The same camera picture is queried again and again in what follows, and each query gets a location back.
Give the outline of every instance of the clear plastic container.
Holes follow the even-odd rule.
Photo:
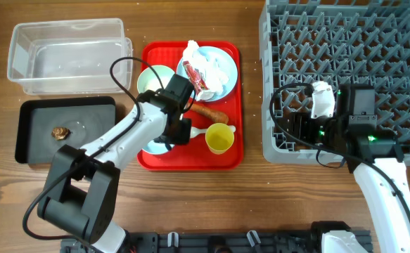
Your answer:
[[[109,68],[131,54],[118,18],[23,23],[11,38],[8,79],[30,95],[119,92]],[[114,67],[127,89],[131,74],[132,61]]]

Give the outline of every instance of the light blue plate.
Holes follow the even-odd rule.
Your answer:
[[[151,155],[162,155],[169,152],[164,143],[156,143],[154,141],[150,141],[142,150]]]
[[[210,60],[211,58],[216,59],[219,63],[220,69],[224,71],[229,78],[229,81],[224,84],[224,92],[220,96],[214,95],[211,99],[203,100],[203,102],[212,102],[224,98],[234,89],[234,86],[238,81],[238,68],[236,67],[233,58],[225,51],[213,46],[201,46],[200,48],[198,48],[198,51],[203,56],[205,56],[207,60]],[[177,74],[181,75],[182,77],[188,78],[188,75],[186,74],[182,63],[183,58],[178,63]]]

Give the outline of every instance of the white spoon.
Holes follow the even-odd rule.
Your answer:
[[[228,126],[228,127],[230,127],[230,129],[232,130],[233,133],[236,131],[235,126]],[[191,138],[195,138],[199,134],[206,133],[206,130],[207,129],[198,129],[198,128],[192,126],[191,127]]]

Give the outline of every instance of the light green bowl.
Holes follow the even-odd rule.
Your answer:
[[[153,69],[161,78],[162,85],[164,88],[169,84],[170,79],[175,74],[175,71],[168,66],[164,65],[154,65]],[[156,78],[155,73],[147,67],[137,79],[137,91],[139,93],[145,92],[147,89],[157,90],[161,88],[158,78]]]

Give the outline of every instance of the red tray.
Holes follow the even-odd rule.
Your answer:
[[[142,167],[153,171],[199,171],[225,170],[237,167],[244,156],[242,105],[241,105],[241,69],[239,65],[239,50],[225,41],[198,41],[199,46],[215,46],[226,51],[238,68],[238,81],[233,91],[224,98],[209,103],[199,103],[206,107],[225,112],[229,117],[228,125],[236,126],[234,144],[222,155],[211,153],[205,142],[205,135],[192,138],[188,145],[176,145],[170,152],[163,155],[150,155],[139,152],[137,160]],[[142,51],[142,59],[151,65],[166,65],[177,71],[187,41],[159,41],[147,45]],[[192,119],[192,126],[199,129],[208,128],[212,121],[193,111],[184,117]]]

